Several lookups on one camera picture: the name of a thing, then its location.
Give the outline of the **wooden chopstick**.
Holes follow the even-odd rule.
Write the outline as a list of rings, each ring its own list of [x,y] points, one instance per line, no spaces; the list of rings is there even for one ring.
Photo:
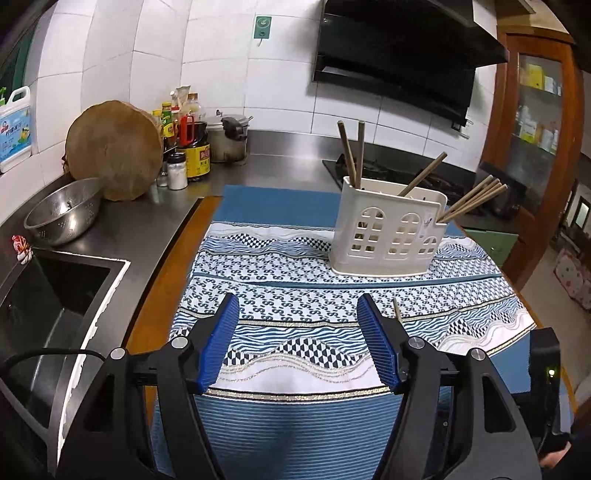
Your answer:
[[[349,145],[348,135],[346,135],[346,126],[342,120],[339,120],[337,125],[339,129],[339,138],[341,138],[342,141],[342,153],[344,153],[346,169],[349,174],[349,184],[356,188],[356,164],[353,159],[351,146]]]
[[[466,193],[462,198],[460,198],[455,204],[453,204],[451,207],[449,207],[437,219],[437,222],[442,223],[444,221],[444,218],[448,214],[455,212],[457,209],[459,209],[461,206],[463,206],[466,202],[468,202],[470,199],[472,199],[475,195],[477,195],[481,190],[488,187],[491,183],[494,183],[495,181],[496,181],[496,178],[493,175],[488,175],[485,179],[483,179],[480,183],[478,183],[474,188],[472,188],[468,193]]]
[[[406,197],[415,187],[427,178],[446,158],[447,152],[442,152],[426,168],[424,168],[400,193],[400,197]]]
[[[394,297],[394,299],[393,299],[393,304],[394,304],[394,314],[396,315],[396,319],[400,323],[404,323],[404,320],[403,320],[403,317],[401,314],[401,310],[400,310],[400,306],[399,306],[399,302],[396,297]]]
[[[358,122],[358,155],[356,155],[356,189],[362,188],[363,180],[363,157],[365,157],[365,121]]]
[[[497,184],[495,186],[491,186],[483,191],[481,194],[476,196],[475,198],[469,200],[465,205],[460,207],[459,209],[455,210],[454,212],[446,214],[440,222],[449,223],[452,220],[465,215],[466,213],[476,209],[480,205],[488,202],[489,200],[495,198],[496,196],[504,193],[508,189],[506,184]]]

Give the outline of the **kitchen sink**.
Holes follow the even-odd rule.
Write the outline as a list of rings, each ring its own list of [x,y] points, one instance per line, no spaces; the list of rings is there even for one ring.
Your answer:
[[[26,467],[56,464],[57,433],[75,357],[87,347],[129,264],[125,260],[36,249],[1,286],[1,359],[50,348],[1,374],[1,441]]]

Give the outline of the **blue patterned table cloth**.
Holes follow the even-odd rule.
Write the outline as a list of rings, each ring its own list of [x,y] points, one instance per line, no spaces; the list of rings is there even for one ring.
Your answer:
[[[535,321],[492,258],[447,230],[429,270],[346,276],[329,265],[335,193],[229,185],[187,275],[169,334],[225,294],[239,320],[217,380],[195,404],[228,479],[369,479],[401,399],[376,371],[360,296],[446,352],[485,350],[512,393],[530,389]]]

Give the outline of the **white plastic utensil holder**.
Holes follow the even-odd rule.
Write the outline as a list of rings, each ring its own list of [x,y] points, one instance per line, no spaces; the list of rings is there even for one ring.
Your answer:
[[[448,197],[416,187],[401,197],[403,184],[365,178],[356,189],[342,179],[329,265],[339,274],[391,277],[429,270],[447,229],[438,219]]]

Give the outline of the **green drawer cabinet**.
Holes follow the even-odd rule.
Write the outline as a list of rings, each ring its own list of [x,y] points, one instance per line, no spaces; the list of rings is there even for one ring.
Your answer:
[[[466,233],[488,253],[500,268],[503,267],[518,240],[518,235],[515,233],[471,229],[468,229]]]

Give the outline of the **small white spice jar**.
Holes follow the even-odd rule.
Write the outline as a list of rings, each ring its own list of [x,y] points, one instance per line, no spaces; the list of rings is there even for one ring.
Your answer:
[[[167,156],[168,188],[173,191],[183,190],[187,187],[186,158],[182,151],[171,153]]]

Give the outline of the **stainless steel colander bowl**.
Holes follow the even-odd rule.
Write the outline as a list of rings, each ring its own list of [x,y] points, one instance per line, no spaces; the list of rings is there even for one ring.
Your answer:
[[[73,181],[41,200],[28,213],[23,226],[44,245],[69,243],[94,223],[102,198],[100,178]]]

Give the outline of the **black gas stove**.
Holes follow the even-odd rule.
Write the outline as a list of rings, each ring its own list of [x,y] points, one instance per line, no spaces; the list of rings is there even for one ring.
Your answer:
[[[388,159],[366,159],[363,161],[363,178],[408,184],[428,164],[429,161],[424,165],[414,165]],[[322,165],[341,189],[342,178],[348,174],[345,157],[341,154],[337,160],[322,161]],[[487,176],[488,173],[482,170],[471,172],[455,165],[442,163],[419,186],[444,193],[448,197],[448,204],[453,205]]]

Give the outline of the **round wooden cutting board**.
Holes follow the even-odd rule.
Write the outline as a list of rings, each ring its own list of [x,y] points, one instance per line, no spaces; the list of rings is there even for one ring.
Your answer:
[[[163,140],[150,114],[109,100],[88,107],[73,121],[63,160],[74,179],[101,179],[105,199],[133,201],[156,180]]]

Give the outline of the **steel pressure cooker pot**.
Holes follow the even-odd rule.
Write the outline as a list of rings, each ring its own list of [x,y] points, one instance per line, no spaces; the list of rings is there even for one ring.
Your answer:
[[[252,117],[245,115],[224,115],[204,119],[211,162],[214,164],[240,164],[249,155],[249,123]]]

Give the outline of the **yellow green condiment bottle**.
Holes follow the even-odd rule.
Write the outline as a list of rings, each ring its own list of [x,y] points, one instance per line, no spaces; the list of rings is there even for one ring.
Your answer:
[[[165,148],[173,148],[176,145],[176,133],[170,101],[161,104],[160,120]]]

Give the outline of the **wooden glass door cabinet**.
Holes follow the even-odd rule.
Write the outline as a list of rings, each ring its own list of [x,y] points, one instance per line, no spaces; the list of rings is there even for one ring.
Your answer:
[[[566,33],[500,26],[508,60],[498,65],[482,162],[523,185],[518,239],[503,271],[518,289],[542,259],[567,204],[583,137],[583,73]]]

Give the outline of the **white detergent jug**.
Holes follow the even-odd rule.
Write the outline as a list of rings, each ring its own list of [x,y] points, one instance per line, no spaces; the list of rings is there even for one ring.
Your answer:
[[[31,156],[31,92],[28,86],[14,90],[8,98],[1,89],[0,161],[4,174]]]

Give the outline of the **black range hood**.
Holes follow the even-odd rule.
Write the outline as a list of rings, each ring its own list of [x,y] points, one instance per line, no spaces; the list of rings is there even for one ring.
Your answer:
[[[474,21],[469,1],[328,1],[312,79],[464,126],[477,69],[508,59],[506,47]]]

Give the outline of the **green wall outlet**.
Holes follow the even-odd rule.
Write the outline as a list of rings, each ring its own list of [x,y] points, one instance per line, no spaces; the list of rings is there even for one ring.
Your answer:
[[[270,39],[270,27],[273,18],[270,16],[256,16],[254,23],[253,38],[259,41],[259,46],[264,40]]]

